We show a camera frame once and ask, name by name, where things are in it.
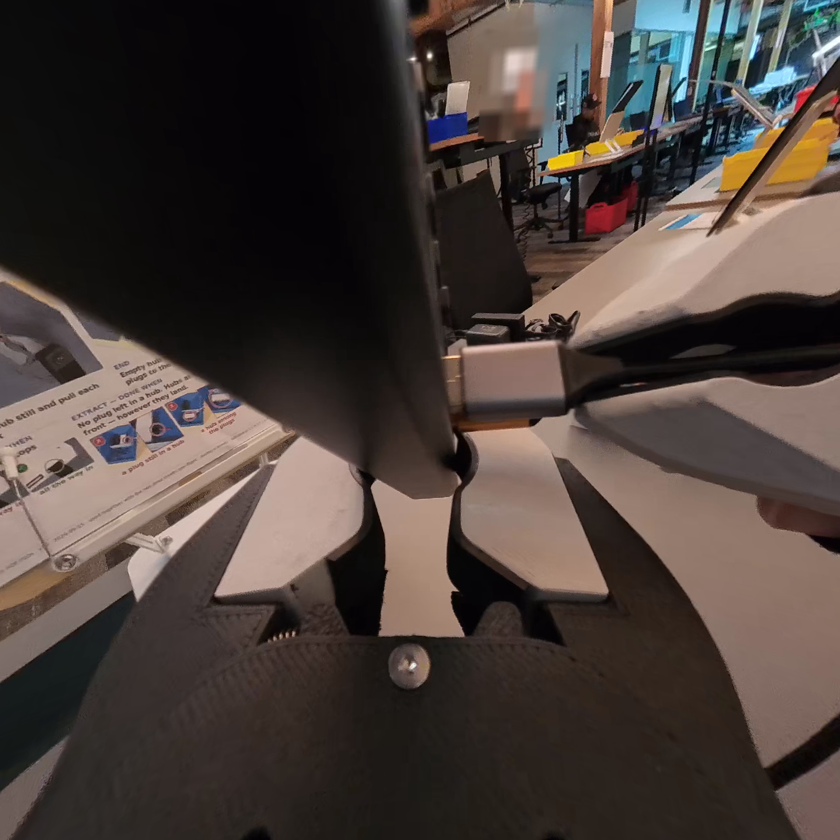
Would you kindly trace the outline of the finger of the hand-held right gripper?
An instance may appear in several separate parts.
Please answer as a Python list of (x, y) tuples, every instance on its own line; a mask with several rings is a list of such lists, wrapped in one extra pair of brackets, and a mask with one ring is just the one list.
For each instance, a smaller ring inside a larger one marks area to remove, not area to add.
[(838, 374), (689, 382), (591, 402), (574, 420), (667, 471), (838, 515)]
[(816, 192), (704, 237), (579, 327), (570, 347), (624, 361), (839, 340), (839, 194)]

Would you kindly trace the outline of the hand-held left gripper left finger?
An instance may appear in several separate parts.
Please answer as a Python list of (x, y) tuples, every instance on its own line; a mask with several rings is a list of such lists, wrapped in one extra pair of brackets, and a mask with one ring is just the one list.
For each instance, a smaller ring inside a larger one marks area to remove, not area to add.
[(271, 477), (215, 591), (229, 606), (270, 606), (263, 635), (296, 635), (321, 607), (351, 635), (377, 635), (385, 535), (371, 478), (299, 437)]

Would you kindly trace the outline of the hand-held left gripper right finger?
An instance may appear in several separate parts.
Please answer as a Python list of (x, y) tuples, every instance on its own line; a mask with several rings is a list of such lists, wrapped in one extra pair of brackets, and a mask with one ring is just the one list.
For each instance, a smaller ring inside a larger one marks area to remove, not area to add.
[(530, 428), (463, 434), (448, 525), (451, 602), (466, 635), (488, 607), (512, 604), (529, 635), (553, 605), (601, 605), (601, 567), (550, 448)]

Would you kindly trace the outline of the black USB hub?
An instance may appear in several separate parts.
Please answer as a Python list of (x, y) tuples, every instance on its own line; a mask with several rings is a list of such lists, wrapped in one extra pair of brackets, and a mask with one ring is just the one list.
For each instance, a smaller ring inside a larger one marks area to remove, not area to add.
[(2, 268), (451, 496), (425, 5), (2, 2)]

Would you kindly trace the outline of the person's right hand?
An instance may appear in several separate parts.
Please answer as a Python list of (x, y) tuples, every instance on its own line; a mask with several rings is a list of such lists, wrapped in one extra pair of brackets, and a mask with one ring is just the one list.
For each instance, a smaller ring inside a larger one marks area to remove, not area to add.
[(813, 539), (839, 539), (839, 517), (788, 502), (757, 499), (761, 519), (774, 529), (803, 533)]

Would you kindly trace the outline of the wooden instruction board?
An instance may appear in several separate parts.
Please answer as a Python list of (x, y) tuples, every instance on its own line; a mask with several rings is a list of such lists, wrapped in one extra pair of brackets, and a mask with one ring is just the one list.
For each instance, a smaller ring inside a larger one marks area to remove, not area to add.
[(2, 639), (292, 433), (2, 271)]
[(839, 87), (839, 66), (836, 60), (825, 76), (815, 86), (813, 93), (800, 110), (786, 124), (780, 137), (764, 153), (761, 161), (739, 188), (730, 203), (710, 226), (708, 236), (719, 234), (746, 211), (755, 197), (776, 176), (783, 163), (793, 153), (795, 146), (803, 140), (807, 131), (828, 109)]

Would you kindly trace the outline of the white board stand base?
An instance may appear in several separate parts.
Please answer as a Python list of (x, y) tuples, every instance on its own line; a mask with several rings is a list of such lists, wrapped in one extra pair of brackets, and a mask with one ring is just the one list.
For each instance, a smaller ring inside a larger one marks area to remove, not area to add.
[(261, 473), (273, 470), (276, 465), (277, 459), (260, 460), (259, 468), (255, 473), (235, 482), (218, 496), (205, 500), (182, 520), (166, 528), (161, 535), (161, 542), (164, 542), (164, 538), (168, 538), (169, 542), (162, 551), (159, 552), (151, 548), (136, 549), (128, 561), (128, 575), (136, 601), (139, 601), (149, 590), (172, 558), (207, 524), (213, 523), (219, 518), (223, 519), (223, 524), (225, 524), (227, 519), (222, 513), (227, 504)]

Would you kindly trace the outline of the black power adapter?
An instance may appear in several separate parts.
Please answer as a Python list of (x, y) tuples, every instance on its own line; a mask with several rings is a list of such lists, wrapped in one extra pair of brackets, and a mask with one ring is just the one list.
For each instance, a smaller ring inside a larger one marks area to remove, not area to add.
[(465, 331), (469, 346), (498, 343), (518, 343), (526, 339), (523, 314), (509, 312), (477, 312)]

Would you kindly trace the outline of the black slanted panel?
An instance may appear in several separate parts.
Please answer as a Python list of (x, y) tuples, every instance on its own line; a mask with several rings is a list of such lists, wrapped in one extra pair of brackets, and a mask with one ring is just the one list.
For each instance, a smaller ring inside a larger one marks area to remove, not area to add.
[(528, 310), (532, 283), (490, 173), (438, 192), (434, 207), (449, 324), (465, 330), (477, 313)]

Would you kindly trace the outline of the wooden standing desk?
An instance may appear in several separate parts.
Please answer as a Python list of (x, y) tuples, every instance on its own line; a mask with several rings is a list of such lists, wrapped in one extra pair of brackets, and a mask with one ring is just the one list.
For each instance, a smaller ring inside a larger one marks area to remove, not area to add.
[(431, 172), (456, 169), (459, 166), (498, 159), (500, 177), (500, 204), (510, 230), (513, 230), (511, 197), (509, 194), (513, 152), (525, 151), (534, 144), (540, 145), (539, 136), (528, 136), (519, 141), (486, 141), (478, 133), (460, 135), (431, 143), (427, 149), (427, 167)]

